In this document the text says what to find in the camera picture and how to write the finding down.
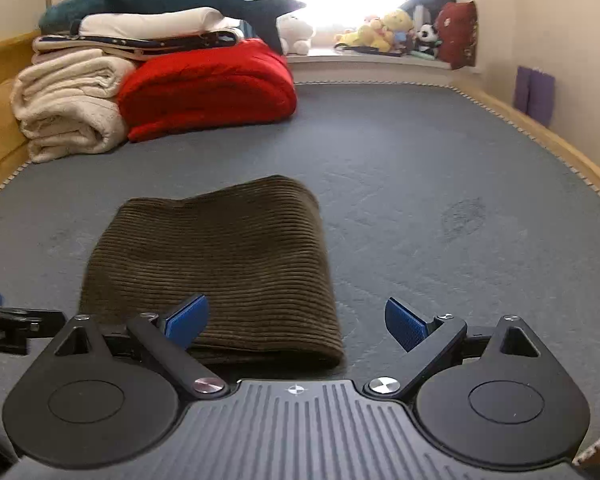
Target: white pillow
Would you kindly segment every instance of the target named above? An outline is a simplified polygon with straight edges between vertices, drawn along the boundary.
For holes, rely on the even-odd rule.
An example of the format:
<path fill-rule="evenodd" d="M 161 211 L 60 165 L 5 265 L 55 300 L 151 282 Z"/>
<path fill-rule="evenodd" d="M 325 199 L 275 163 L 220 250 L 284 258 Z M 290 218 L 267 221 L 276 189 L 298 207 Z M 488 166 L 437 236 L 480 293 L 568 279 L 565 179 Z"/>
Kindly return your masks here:
<path fill-rule="evenodd" d="M 199 7 L 163 14 L 92 14 L 80 22 L 79 33 L 82 36 L 160 40 L 239 25 L 240 20 L 225 18 L 218 10 Z"/>

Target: dark stain on mattress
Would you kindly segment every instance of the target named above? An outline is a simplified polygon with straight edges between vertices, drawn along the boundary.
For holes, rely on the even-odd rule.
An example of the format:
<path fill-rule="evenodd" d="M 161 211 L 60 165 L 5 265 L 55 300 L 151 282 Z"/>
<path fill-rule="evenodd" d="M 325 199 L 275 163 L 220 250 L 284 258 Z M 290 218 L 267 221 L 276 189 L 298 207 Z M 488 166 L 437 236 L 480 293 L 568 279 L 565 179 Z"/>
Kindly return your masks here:
<path fill-rule="evenodd" d="M 482 227 L 485 218 L 482 198 L 461 200 L 442 213 L 442 229 L 447 242 L 467 236 Z"/>

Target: yellow plush toy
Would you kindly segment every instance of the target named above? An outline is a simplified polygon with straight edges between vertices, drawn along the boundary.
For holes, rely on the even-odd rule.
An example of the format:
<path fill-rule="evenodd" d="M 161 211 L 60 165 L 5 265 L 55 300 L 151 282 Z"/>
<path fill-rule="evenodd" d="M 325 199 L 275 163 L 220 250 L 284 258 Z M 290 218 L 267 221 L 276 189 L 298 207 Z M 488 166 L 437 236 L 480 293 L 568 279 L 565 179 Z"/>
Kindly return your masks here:
<path fill-rule="evenodd" d="M 396 9 L 382 19 L 371 18 L 355 32 L 336 36 L 337 44 L 349 46 L 371 46 L 380 52 L 389 52 L 394 48 L 397 38 L 413 28 L 411 17 L 402 9 Z"/>

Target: windowsill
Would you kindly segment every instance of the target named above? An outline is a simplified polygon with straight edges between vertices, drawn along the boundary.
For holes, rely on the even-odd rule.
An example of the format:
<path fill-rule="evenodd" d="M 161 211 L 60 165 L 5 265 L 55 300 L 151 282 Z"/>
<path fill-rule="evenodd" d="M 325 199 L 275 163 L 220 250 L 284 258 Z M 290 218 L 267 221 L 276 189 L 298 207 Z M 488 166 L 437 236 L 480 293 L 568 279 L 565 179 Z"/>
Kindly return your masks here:
<path fill-rule="evenodd" d="M 451 70 L 451 65 L 444 61 L 430 61 L 420 59 L 415 56 L 379 56 L 377 54 L 361 54 L 352 51 L 338 51 L 332 48 L 312 48 L 307 56 L 298 56 L 290 54 L 286 57 L 289 63 L 310 63 L 310 62 L 367 62 L 383 64 L 402 64 L 427 66 L 430 68 L 439 68 L 442 70 Z"/>

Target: beige fleece blanket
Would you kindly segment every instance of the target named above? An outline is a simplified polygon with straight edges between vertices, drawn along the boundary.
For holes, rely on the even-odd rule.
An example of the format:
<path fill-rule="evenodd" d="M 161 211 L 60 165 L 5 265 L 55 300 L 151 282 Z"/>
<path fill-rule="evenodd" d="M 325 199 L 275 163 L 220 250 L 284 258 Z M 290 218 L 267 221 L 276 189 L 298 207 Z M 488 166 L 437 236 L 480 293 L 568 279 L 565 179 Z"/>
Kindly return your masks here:
<path fill-rule="evenodd" d="M 99 48 L 72 52 L 20 72 L 11 92 L 11 109 L 22 120 L 30 108 L 59 98 L 109 99 L 118 94 L 124 77 L 135 69 L 128 59 L 105 56 Z"/>
<path fill-rule="evenodd" d="M 126 139 L 126 124 L 115 102 L 87 95 L 38 102 L 27 107 L 21 119 L 33 162 L 103 153 Z"/>

